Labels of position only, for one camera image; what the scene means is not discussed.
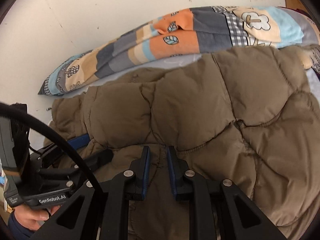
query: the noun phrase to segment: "cloud print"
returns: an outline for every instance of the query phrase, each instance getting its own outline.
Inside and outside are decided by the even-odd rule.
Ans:
[[[245,12],[242,14],[242,20],[246,22],[249,28],[255,28],[257,30],[270,30],[271,26],[269,24],[268,16],[262,14],[259,15],[256,12]]]

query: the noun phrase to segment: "blue gripper pad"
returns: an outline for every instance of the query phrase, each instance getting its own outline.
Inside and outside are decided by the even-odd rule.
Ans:
[[[148,189],[149,182],[149,170],[150,170],[150,148],[148,147],[146,163],[143,171],[143,180],[142,180],[142,200],[145,199]]]
[[[171,192],[172,192],[174,198],[176,199],[177,193],[178,193],[177,186],[176,186],[176,176],[174,174],[173,163],[172,163],[172,158],[171,158],[169,148],[167,148],[167,162],[168,162]]]
[[[75,138],[68,140],[68,143],[73,147],[73,149],[80,149],[87,146],[91,141],[89,134],[84,134]]]

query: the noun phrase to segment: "quilted down jacket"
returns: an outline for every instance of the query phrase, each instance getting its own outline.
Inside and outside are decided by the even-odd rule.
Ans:
[[[65,139],[88,133],[82,157],[113,150],[100,181],[150,146],[148,194],[130,204],[129,239],[189,239],[188,203],[170,190],[169,145],[206,178],[233,180],[288,239],[299,239],[320,207],[320,110],[300,52],[233,48],[182,68],[139,69],[56,100],[51,127]]]

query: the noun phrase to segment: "human hand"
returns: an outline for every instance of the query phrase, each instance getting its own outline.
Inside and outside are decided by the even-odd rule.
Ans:
[[[50,210],[51,215],[59,208],[60,206],[52,207]],[[14,208],[14,216],[20,225],[32,231],[36,231],[41,227],[38,221],[47,221],[49,219],[49,213],[47,211],[42,209],[32,210],[24,204]]]

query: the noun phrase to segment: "silver bolt head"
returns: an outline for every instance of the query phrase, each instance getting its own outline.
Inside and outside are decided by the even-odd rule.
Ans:
[[[87,181],[87,187],[92,187],[92,184],[90,181]]]
[[[230,187],[232,185],[232,181],[230,179],[225,179],[223,180],[223,185],[225,185],[226,187]]]
[[[194,175],[195,175],[195,172],[194,171],[191,171],[191,170],[188,170],[188,171],[186,171],[186,176],[188,176],[188,177],[193,177]]]
[[[73,185],[73,181],[72,181],[72,180],[69,180],[69,181],[67,182],[67,187],[72,187],[72,185]]]
[[[125,172],[123,173],[123,175],[126,176],[126,177],[131,177],[131,176],[133,175],[133,171],[130,171],[130,170],[125,171]]]

